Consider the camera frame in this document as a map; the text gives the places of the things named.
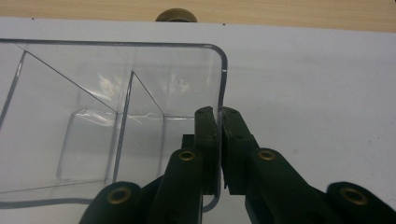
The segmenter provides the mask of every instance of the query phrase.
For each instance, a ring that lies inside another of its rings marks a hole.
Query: transparent plastic container
[[[162,175],[195,110],[210,105],[220,120],[227,59],[204,44],[0,40],[0,67],[10,208],[89,203],[113,182]]]

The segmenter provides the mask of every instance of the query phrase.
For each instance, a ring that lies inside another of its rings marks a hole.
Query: clear plastic tray
[[[220,120],[227,59],[204,44],[1,40],[0,67],[14,76],[0,99],[9,208],[88,203],[115,181],[162,175],[195,110]]]

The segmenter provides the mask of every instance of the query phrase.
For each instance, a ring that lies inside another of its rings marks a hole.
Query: round metal fastener
[[[272,161],[276,158],[276,155],[272,151],[263,150],[259,152],[259,157],[265,161]]]
[[[178,157],[183,161],[192,161],[195,158],[195,154],[191,151],[182,151],[178,154]]]
[[[107,201],[111,204],[120,204],[131,198],[131,195],[131,190],[122,186],[111,190],[110,193],[107,194]]]
[[[197,19],[184,8],[171,8],[161,13],[155,21],[197,22]]]
[[[363,193],[351,187],[341,188],[340,192],[347,201],[356,205],[366,205],[369,202]]]

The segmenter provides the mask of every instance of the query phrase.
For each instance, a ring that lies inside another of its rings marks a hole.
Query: wooden table
[[[155,21],[174,7],[198,22],[396,33],[395,0],[0,0],[0,16]]]

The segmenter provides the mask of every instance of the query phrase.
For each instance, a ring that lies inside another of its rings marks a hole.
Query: white table surface
[[[224,105],[312,186],[361,185],[396,208],[396,34],[271,26],[0,18],[0,38],[209,43],[228,57]],[[0,104],[11,78],[0,74]],[[78,223],[82,205],[1,210],[1,223]],[[203,223],[249,223],[223,191]]]

